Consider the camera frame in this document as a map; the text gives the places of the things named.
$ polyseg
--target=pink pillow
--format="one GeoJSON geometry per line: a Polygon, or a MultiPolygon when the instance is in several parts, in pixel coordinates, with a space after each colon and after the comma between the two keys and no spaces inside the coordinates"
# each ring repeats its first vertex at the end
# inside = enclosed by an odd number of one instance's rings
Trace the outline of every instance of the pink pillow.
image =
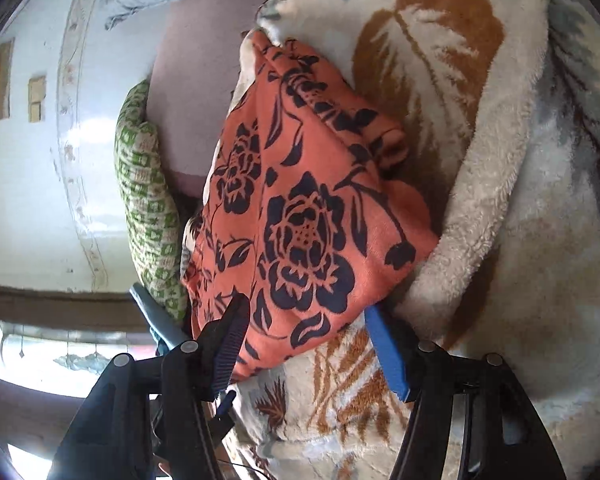
{"type": "Polygon", "coordinates": [[[241,33],[266,0],[171,4],[147,101],[174,191],[201,197],[240,71],[241,33]]]}

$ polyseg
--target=black cable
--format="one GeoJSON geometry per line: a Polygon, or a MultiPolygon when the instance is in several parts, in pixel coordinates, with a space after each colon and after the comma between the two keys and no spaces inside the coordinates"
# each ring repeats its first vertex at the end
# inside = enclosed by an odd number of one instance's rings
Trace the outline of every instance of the black cable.
{"type": "Polygon", "coordinates": [[[229,462],[228,460],[222,460],[221,458],[216,459],[218,460],[218,462],[222,462],[223,464],[229,464],[229,465],[237,465],[239,467],[245,467],[247,469],[250,469],[251,471],[258,473],[259,475],[261,475],[265,480],[269,480],[269,477],[264,473],[264,471],[260,471],[260,469],[256,469],[254,467],[251,467],[250,465],[244,465],[244,464],[237,464],[235,462],[229,462]]]}

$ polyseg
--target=black rose pattern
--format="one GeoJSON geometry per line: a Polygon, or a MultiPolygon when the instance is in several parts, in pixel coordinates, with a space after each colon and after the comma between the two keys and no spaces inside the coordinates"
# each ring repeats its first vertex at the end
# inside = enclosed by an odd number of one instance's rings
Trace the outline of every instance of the black rose pattern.
{"type": "Polygon", "coordinates": [[[191,280],[196,287],[189,290],[192,299],[205,299],[196,303],[200,326],[221,316],[237,290],[251,300],[248,341],[237,360],[239,378],[262,366],[276,365],[276,357],[256,344],[256,333],[274,346],[281,345],[282,359],[341,326],[338,316],[346,313],[356,285],[353,262],[348,259],[353,256],[351,249],[367,256],[368,211],[383,210],[387,225],[393,226],[387,235],[393,243],[386,250],[387,268],[399,270],[415,258],[415,248],[392,211],[389,197],[364,178],[371,164],[380,166],[386,158],[383,141],[389,140],[390,148],[390,136],[399,136],[399,128],[385,128],[383,123],[381,136],[366,140],[365,129],[379,114],[361,106],[364,103],[344,108],[332,100],[325,81],[334,82],[337,77],[341,85],[342,77],[333,68],[331,75],[321,73],[318,78],[320,63],[327,62],[303,54],[306,51],[295,41],[288,41],[285,51],[270,44],[262,48],[264,58],[256,77],[264,88],[275,88],[270,118],[261,116],[260,107],[252,112],[256,108],[250,99],[255,99],[258,88],[254,84],[232,111],[232,115],[238,112],[233,123],[231,115],[227,119],[225,128],[234,128],[235,136],[229,146],[226,142],[233,132],[222,134],[224,142],[212,175],[216,193],[205,206],[204,222],[196,226],[197,273],[191,280]],[[281,56],[290,63],[276,66],[281,56]],[[280,67],[285,70],[277,72],[280,67]],[[305,151],[315,157],[316,145],[304,124],[307,117],[312,117],[312,123],[317,118],[343,142],[350,166],[339,168],[345,171],[341,180],[329,182],[311,171],[315,159],[307,159],[305,151]],[[261,133],[257,119],[267,124],[261,133]],[[227,214],[244,217],[232,220],[227,214]],[[252,232],[249,226],[254,225],[258,229],[252,232]],[[282,312],[295,317],[292,328],[276,322],[282,312]]]}
{"type": "Polygon", "coordinates": [[[228,162],[214,171],[219,177],[216,183],[218,197],[226,213],[241,215],[247,212],[261,171],[260,137],[240,124],[228,162]]]}
{"type": "Polygon", "coordinates": [[[343,216],[343,200],[331,195],[324,184],[318,186],[309,172],[288,196],[269,200],[264,260],[276,306],[305,312],[315,298],[334,314],[347,309],[355,275],[338,253],[346,243],[343,216]]]}

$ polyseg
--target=white wall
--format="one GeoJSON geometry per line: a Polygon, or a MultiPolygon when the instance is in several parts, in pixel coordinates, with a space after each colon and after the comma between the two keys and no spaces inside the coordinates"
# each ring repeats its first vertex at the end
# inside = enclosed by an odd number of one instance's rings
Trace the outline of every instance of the white wall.
{"type": "Polygon", "coordinates": [[[10,118],[0,121],[0,285],[91,290],[59,175],[56,81],[72,0],[30,0],[0,42],[14,38],[10,118]],[[28,82],[46,75],[45,117],[30,124],[28,82]]]}
{"type": "Polygon", "coordinates": [[[72,0],[29,0],[0,35],[14,38],[9,119],[0,121],[0,285],[37,290],[123,292],[138,280],[114,174],[113,142],[130,88],[154,65],[169,6],[144,10],[105,31],[106,10],[96,2],[77,66],[77,127],[84,186],[83,212],[106,268],[94,275],[75,228],[62,181],[58,148],[58,69],[72,0]],[[28,82],[46,75],[44,120],[30,124],[28,82]]]}
{"type": "Polygon", "coordinates": [[[127,290],[138,280],[112,161],[115,125],[129,90],[151,73],[168,10],[146,9],[105,30],[106,9],[96,2],[86,31],[77,120],[94,141],[80,142],[80,173],[110,289],[127,290]]]}

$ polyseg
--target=decorative wall border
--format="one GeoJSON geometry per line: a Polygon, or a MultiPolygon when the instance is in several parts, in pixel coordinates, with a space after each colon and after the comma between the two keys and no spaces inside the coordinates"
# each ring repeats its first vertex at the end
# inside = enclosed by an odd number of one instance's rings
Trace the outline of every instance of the decorative wall border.
{"type": "Polygon", "coordinates": [[[92,292],[106,290],[109,276],[98,241],[90,230],[91,218],[80,168],[80,146],[72,144],[71,131],[79,127],[78,88],[86,33],[96,0],[73,0],[60,51],[58,67],[58,152],[62,183],[74,218],[75,232],[87,258],[93,279],[92,292]]]}

